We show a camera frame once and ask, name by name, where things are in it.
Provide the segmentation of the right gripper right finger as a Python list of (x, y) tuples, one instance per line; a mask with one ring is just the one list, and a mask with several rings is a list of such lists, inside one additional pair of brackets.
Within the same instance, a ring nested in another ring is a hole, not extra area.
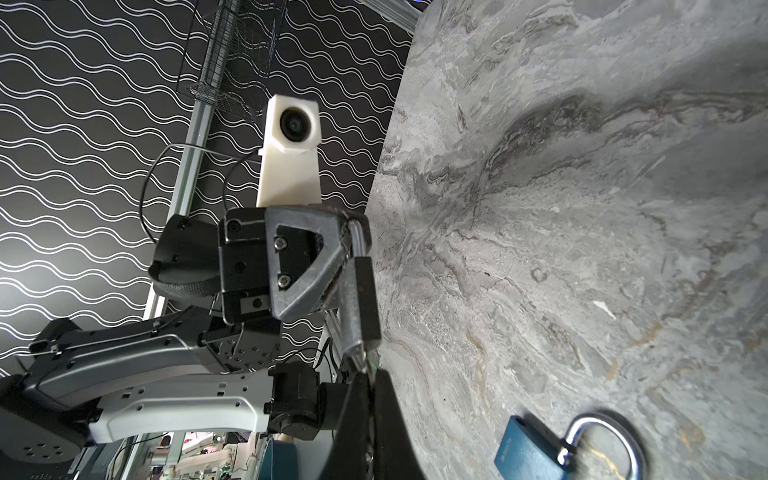
[(391, 375), (379, 369), (373, 387), (373, 478), (424, 480)]

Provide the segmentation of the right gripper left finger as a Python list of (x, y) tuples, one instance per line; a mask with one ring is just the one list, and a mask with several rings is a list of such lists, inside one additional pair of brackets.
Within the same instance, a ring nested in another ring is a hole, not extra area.
[(368, 376), (357, 372), (352, 376), (336, 439), (320, 479), (358, 480), (367, 477), (370, 405)]

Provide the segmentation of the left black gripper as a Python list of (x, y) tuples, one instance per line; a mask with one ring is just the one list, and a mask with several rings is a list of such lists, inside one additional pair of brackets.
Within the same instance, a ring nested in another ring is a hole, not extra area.
[(228, 210), (218, 226), (224, 321), (279, 324), (326, 307), (349, 248), (346, 220), (323, 205)]

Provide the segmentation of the blue padlock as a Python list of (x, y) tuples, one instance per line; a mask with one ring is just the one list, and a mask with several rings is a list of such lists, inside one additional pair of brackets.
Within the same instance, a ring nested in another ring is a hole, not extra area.
[(583, 413), (573, 418), (563, 437), (553, 443), (535, 422), (510, 417), (494, 458), (504, 479), (573, 479), (578, 444), (592, 427), (611, 433), (628, 458), (628, 479), (646, 479), (648, 465), (637, 438), (616, 418), (605, 413)]

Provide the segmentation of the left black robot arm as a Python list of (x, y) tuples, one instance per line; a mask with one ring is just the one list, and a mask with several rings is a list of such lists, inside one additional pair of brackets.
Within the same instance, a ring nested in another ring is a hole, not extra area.
[(86, 331), (52, 321), (33, 361), (1, 382), (1, 454), (58, 464), (150, 432), (228, 430), (311, 440), (347, 391), (297, 357), (286, 323), (333, 308), (371, 245), (368, 220), (321, 205), (242, 208), (218, 224), (173, 216), (150, 277), (181, 311)]

